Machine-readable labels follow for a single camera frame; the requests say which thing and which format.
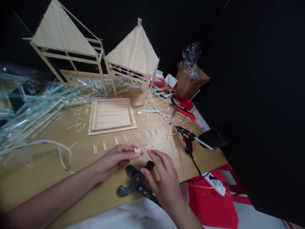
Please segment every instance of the right hand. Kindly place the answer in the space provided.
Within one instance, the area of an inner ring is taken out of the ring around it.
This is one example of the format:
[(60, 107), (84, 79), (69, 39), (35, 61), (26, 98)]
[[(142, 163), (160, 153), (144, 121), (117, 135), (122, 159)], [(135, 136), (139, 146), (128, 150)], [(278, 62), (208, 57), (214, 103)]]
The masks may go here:
[(174, 163), (168, 155), (158, 150), (148, 150), (147, 153), (156, 166), (160, 181), (156, 181), (148, 169), (141, 168), (140, 171), (145, 175), (163, 209), (169, 215), (175, 214), (186, 202), (182, 197)]

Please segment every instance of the black pliers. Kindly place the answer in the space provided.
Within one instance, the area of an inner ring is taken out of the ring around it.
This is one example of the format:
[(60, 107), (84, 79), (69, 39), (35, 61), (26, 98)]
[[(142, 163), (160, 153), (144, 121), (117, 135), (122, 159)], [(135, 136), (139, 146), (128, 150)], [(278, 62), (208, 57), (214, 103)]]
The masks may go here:
[[(154, 166), (155, 164), (152, 161), (148, 161), (147, 166), (145, 168), (151, 170)], [(124, 188), (123, 186), (120, 186), (119, 187), (120, 196), (127, 196), (128, 194), (137, 190), (144, 197), (150, 199), (151, 201), (155, 202), (157, 205), (161, 207), (157, 198), (153, 194), (150, 194), (149, 191), (147, 191), (147, 189), (143, 186), (142, 181), (145, 178), (144, 174), (141, 173), (140, 171), (137, 171), (132, 165), (127, 166), (127, 171), (129, 175), (132, 177), (132, 184), (128, 188)]]

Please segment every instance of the black wall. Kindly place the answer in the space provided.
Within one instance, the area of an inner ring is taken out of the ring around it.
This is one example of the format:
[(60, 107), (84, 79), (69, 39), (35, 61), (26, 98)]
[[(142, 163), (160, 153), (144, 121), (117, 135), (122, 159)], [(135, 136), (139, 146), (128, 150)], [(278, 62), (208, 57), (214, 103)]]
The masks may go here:
[[(39, 22), (45, 13), (50, 0), (14, 0), (8, 4), (6, 12), (10, 17), (12, 8), (22, 19), (31, 33), (35, 33)], [(142, 18), (142, 25), (160, 59), (159, 69), (173, 75), (177, 72), (176, 63), (181, 60), (181, 50), (184, 45), (193, 40), (205, 40), (212, 31), (215, 18), (220, 16), (225, 1), (60, 1), (96, 36), (103, 39), (105, 53), (114, 49), (125, 36), (137, 25), (137, 18)], [(46, 69), (45, 64), (36, 54), (33, 58), (32, 47), (27, 41), (21, 40), (21, 23), (14, 19), (15, 24), (5, 21), (6, 43), (1, 44), (0, 59), (7, 60), (40, 69)], [(93, 38), (76, 23), (85, 37)], [(27, 31), (23, 36), (30, 37)], [(59, 68), (71, 69), (69, 61), (53, 59)], [(94, 65), (76, 63), (80, 71), (96, 72)]]
[(201, 55), (198, 94), (210, 127), (240, 133), (223, 148), (254, 207), (305, 226), (304, 1), (230, 0)]

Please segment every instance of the power strip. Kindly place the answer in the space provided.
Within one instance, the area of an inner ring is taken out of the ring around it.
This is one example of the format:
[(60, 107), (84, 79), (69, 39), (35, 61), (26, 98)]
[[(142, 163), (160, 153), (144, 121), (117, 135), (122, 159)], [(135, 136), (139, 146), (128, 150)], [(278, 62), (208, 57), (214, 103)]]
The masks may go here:
[(205, 176), (205, 180), (211, 185), (211, 187), (213, 187), (215, 189), (215, 191), (221, 195), (221, 196), (225, 196), (226, 194), (226, 188), (222, 185), (222, 182), (217, 181), (217, 183), (215, 182), (215, 179), (211, 180), (210, 179), (210, 175), (212, 175), (210, 172), (206, 172), (203, 173), (202, 176)]

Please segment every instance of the triangular roof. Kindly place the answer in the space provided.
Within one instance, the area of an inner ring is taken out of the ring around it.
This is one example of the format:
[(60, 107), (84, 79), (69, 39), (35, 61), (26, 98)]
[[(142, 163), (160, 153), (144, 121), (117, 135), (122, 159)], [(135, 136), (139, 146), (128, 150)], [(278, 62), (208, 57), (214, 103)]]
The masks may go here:
[(152, 75), (159, 63), (152, 45), (138, 18), (136, 26), (114, 50), (106, 56), (109, 63), (126, 67), (130, 70)]
[(52, 0), (48, 6), (32, 42), (50, 49), (96, 54), (57, 0)]

